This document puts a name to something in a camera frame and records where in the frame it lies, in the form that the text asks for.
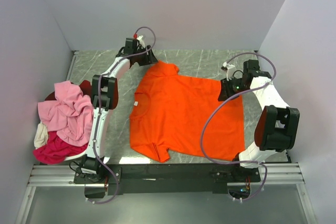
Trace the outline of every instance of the gray wall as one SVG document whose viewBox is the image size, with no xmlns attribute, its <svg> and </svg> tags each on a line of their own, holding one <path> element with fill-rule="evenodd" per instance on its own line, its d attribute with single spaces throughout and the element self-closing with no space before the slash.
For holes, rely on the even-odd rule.
<svg viewBox="0 0 336 224">
<path fill-rule="evenodd" d="M 14 223 L 35 160 L 36 103 L 66 78 L 70 59 L 43 0 L 0 0 L 1 223 Z"/>
<path fill-rule="evenodd" d="M 284 0 L 46 0 L 72 49 L 119 49 L 148 25 L 157 49 L 259 49 Z"/>
<path fill-rule="evenodd" d="M 301 112 L 291 156 L 319 223 L 336 219 L 335 17 L 336 0 L 286 0 L 260 49 L 277 67 L 280 94 Z"/>
</svg>

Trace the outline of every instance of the pink cloth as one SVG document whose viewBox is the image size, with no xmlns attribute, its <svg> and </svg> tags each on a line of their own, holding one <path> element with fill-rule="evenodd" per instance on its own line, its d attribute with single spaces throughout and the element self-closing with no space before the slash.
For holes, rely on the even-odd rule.
<svg viewBox="0 0 336 224">
<path fill-rule="evenodd" d="M 44 164 L 61 163 L 66 157 L 82 153 L 88 146 L 87 144 L 82 147 L 72 146 L 60 139 L 56 131 L 50 131 L 48 134 L 47 144 L 33 151 L 36 159 Z"/>
<path fill-rule="evenodd" d="M 93 106 L 88 95 L 83 95 L 79 86 L 64 81 L 55 84 L 56 101 L 44 101 L 37 104 L 41 122 L 48 131 L 57 131 L 57 135 L 66 143 L 83 146 L 90 140 Z"/>
</svg>

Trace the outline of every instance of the pile of clothes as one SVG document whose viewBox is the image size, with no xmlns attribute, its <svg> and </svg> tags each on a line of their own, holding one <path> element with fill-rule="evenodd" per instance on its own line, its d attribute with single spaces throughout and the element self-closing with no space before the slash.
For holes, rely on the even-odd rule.
<svg viewBox="0 0 336 224">
<path fill-rule="evenodd" d="M 55 92 L 38 103 L 41 123 L 37 126 L 33 151 L 37 160 L 58 164 L 84 152 L 90 140 L 93 118 L 91 84 L 70 81 L 55 84 Z"/>
</svg>

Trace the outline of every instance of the gray marble surface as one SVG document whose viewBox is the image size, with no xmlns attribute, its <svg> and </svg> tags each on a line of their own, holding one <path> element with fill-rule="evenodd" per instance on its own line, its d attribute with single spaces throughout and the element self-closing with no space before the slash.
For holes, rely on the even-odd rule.
<svg viewBox="0 0 336 224">
<path fill-rule="evenodd" d="M 75 61 L 69 75 L 71 82 L 80 84 L 83 80 L 92 81 L 95 74 L 106 71 L 113 63 L 117 50 L 76 51 Z M 158 60 L 176 64 L 179 74 L 192 77 L 220 80 L 224 78 L 221 70 L 223 62 L 243 51 L 231 50 L 154 50 Z M 240 70 L 243 62 L 256 59 L 253 55 L 237 57 L 232 63 Z M 111 117 L 106 136 L 105 156 L 111 157 L 109 163 L 142 164 L 157 163 L 130 148 L 129 115 L 134 104 L 134 92 L 150 66 L 134 65 L 118 80 L 119 103 Z M 254 130 L 261 114 L 261 107 L 252 93 L 243 95 L 245 146 L 254 140 Z M 169 151 L 171 159 L 166 163 L 208 163 L 203 157 L 185 155 Z M 275 154 L 268 162 L 287 162 L 285 153 Z"/>
</svg>

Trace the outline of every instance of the orange t-shirt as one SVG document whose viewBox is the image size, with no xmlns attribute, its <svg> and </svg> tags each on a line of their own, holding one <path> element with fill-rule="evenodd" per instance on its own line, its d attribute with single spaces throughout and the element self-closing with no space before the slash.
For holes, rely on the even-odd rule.
<svg viewBox="0 0 336 224">
<path fill-rule="evenodd" d="M 131 148 L 159 162 L 168 150 L 204 156 L 199 145 L 202 128 L 221 104 L 220 81 L 179 76 L 174 64 L 153 65 L 135 92 L 130 115 Z M 223 106 L 204 134 L 204 148 L 212 158 L 232 160 L 244 150 L 243 100 Z"/>
</svg>

